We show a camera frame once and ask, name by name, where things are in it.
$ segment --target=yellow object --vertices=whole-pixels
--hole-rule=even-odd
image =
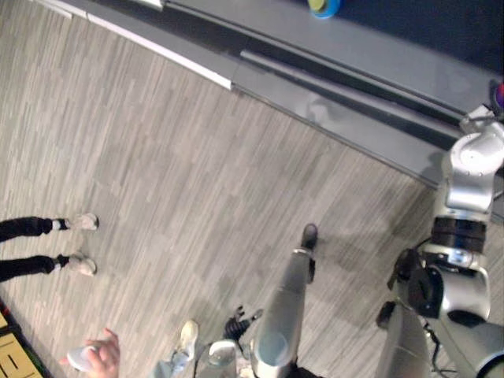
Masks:
[[[320,12],[324,9],[326,0],[308,0],[309,8],[315,12]]]
[[[7,327],[7,321],[3,317],[2,313],[0,313],[0,328],[4,328],[4,327]]]
[[[43,378],[12,333],[0,337],[0,376]]]

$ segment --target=white sneaker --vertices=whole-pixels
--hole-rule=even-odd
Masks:
[[[196,341],[198,340],[199,326],[195,321],[186,321],[180,331],[180,339],[176,344],[175,352],[187,356],[187,361],[195,358]]]
[[[97,271],[96,263],[80,252],[70,256],[69,268],[85,276],[94,276]]]
[[[98,229],[99,220],[92,213],[78,215],[77,217],[67,220],[67,227],[71,230],[89,230],[94,231]]]

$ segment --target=white strip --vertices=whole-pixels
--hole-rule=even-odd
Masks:
[[[156,9],[163,10],[163,4],[160,0],[133,0],[134,2],[139,2],[145,6],[152,6]]]
[[[202,65],[199,65],[198,63],[195,63],[186,57],[183,57],[182,55],[179,55],[171,50],[168,50],[167,48],[160,46],[154,42],[151,42],[148,39],[145,39],[141,37],[140,35],[137,35],[135,33],[132,33],[129,30],[126,30],[124,28],[121,28],[115,24],[112,24],[106,20],[103,20],[99,17],[93,16],[92,14],[87,14],[87,19],[97,25],[103,26],[104,28],[109,29],[112,32],[115,32],[119,35],[122,35],[123,37],[138,43],[141,46],[146,47],[149,50],[152,50],[155,53],[158,53],[162,55],[163,57],[166,57],[175,63],[178,63],[187,69],[190,69],[191,71],[194,71],[198,73],[201,76],[204,76],[205,78],[212,80],[214,83],[217,83],[221,85],[222,87],[231,90],[231,81],[229,79],[226,79],[225,77],[219,75],[218,73],[211,71]]]
[[[68,13],[75,14],[76,16],[86,18],[85,11],[83,11],[75,6],[71,6],[71,5],[67,4],[66,2],[63,2],[62,0],[36,0],[36,1],[55,10],[56,12],[58,12],[57,9],[59,9],[60,11],[66,11]]]

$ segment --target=human hand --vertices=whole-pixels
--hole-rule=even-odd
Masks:
[[[93,366],[93,369],[87,372],[87,376],[89,378],[119,378],[119,338],[108,328],[105,328],[103,333],[107,336],[104,340],[86,340],[86,345],[98,348],[98,351],[87,351],[87,358]],[[69,360],[62,358],[60,363],[67,365]]]

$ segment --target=person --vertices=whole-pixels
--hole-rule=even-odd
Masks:
[[[87,358],[93,369],[87,373],[89,378],[119,378],[120,348],[119,337],[110,329],[105,328],[106,339],[86,340],[86,345],[98,348],[87,351]],[[67,357],[60,360],[60,364],[68,365]]]
[[[194,360],[199,326],[195,321],[186,321],[180,331],[179,342],[167,361],[160,360],[148,378],[171,378],[182,372]]]
[[[92,370],[88,378],[119,378],[120,348],[119,338],[108,328],[104,329],[106,339],[87,340],[86,345],[93,345],[97,351],[89,350],[87,358]],[[186,321],[180,331],[180,339],[167,361],[160,360],[149,374],[149,378],[171,378],[182,372],[195,358],[196,342],[199,326],[195,321]],[[62,365],[68,365],[69,360],[62,358]]]
[[[98,229],[98,225],[98,218],[92,213],[79,215],[71,220],[39,217],[9,219],[0,222],[0,243],[19,236],[40,236],[53,230],[94,231]],[[97,270],[95,262],[80,252],[70,256],[59,254],[56,258],[38,255],[30,258],[0,260],[0,282],[30,274],[49,274],[67,266],[85,276],[93,276]]]

